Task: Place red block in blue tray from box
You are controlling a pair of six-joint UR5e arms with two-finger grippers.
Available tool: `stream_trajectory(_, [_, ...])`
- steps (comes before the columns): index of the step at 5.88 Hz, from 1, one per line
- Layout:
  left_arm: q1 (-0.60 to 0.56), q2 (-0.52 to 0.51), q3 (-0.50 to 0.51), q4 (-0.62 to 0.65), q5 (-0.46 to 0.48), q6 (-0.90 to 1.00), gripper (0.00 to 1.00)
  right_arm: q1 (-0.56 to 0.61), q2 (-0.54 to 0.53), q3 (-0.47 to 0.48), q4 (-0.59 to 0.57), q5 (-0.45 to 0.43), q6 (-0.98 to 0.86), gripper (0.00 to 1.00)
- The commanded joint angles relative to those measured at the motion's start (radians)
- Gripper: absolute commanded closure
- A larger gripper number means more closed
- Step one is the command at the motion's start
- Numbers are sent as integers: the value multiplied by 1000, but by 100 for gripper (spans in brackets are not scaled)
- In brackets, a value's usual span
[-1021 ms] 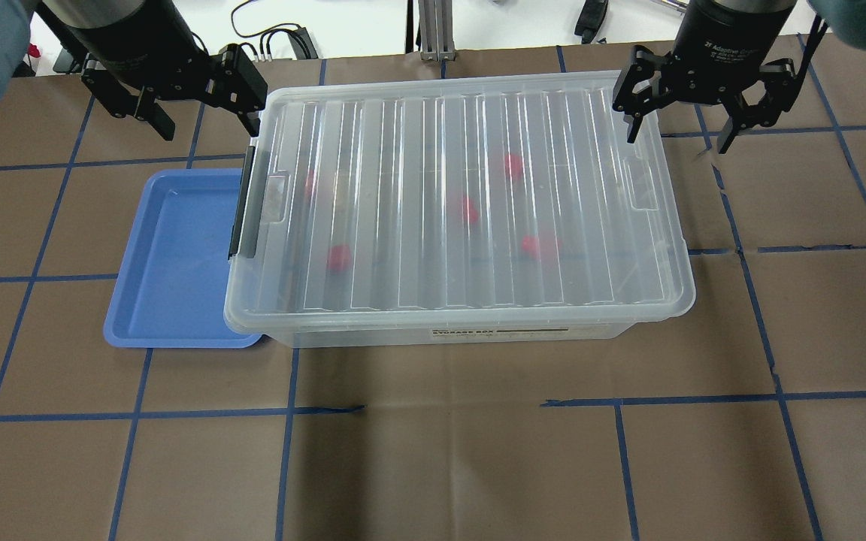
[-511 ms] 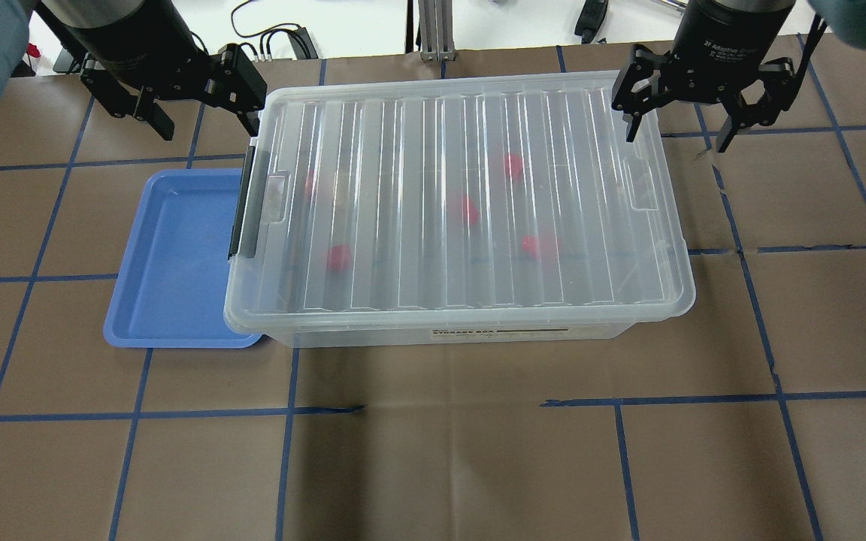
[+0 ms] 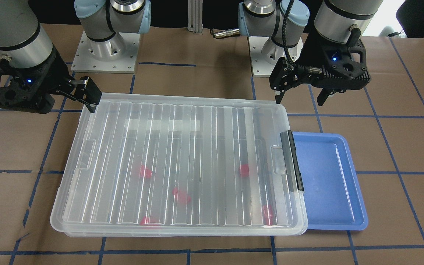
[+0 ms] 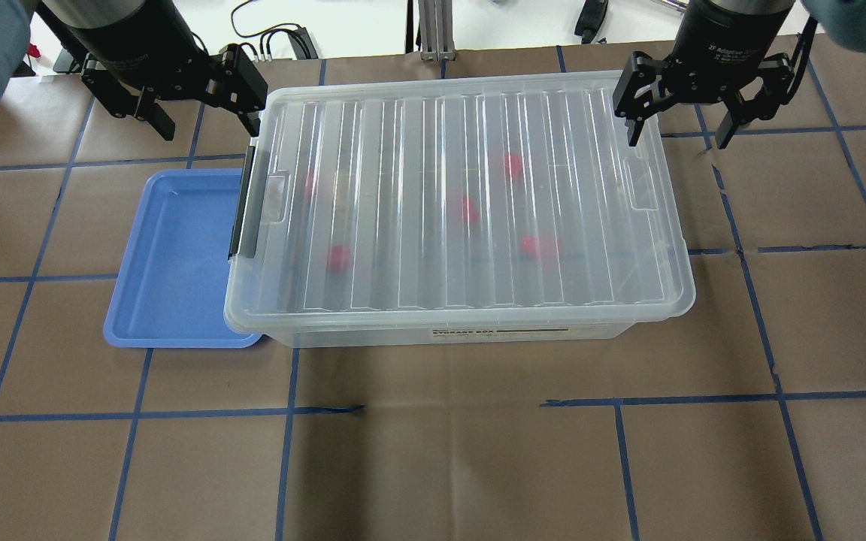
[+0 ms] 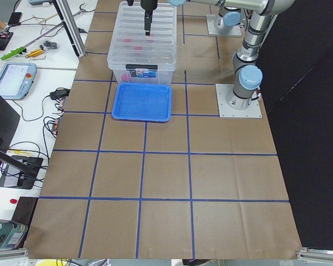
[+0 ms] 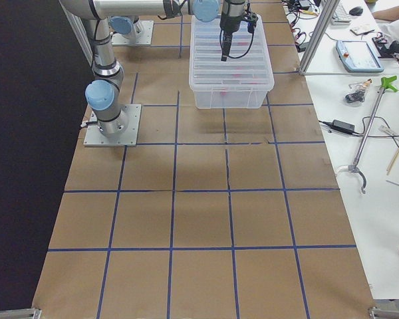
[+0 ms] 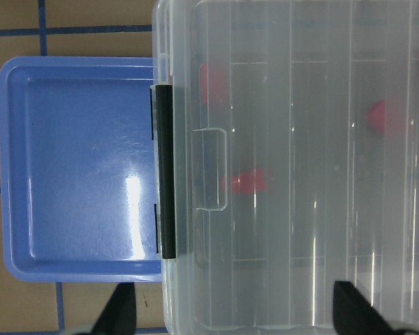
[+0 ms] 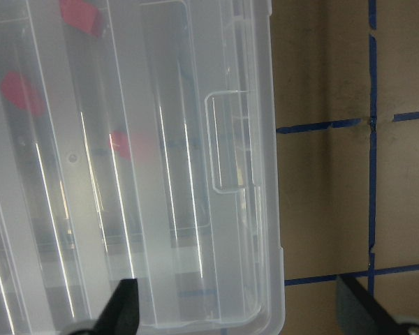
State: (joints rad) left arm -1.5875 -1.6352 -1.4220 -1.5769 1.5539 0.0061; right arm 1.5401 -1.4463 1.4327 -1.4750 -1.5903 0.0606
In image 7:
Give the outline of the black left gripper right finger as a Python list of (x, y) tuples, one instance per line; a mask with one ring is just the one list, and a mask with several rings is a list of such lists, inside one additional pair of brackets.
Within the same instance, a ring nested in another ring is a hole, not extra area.
[(337, 334), (396, 334), (349, 281), (336, 281), (332, 321)]

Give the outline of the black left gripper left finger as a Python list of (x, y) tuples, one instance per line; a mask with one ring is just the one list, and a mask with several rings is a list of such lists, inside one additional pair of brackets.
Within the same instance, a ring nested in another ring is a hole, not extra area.
[(135, 334), (137, 329), (134, 283), (120, 283), (91, 329), (92, 334)]

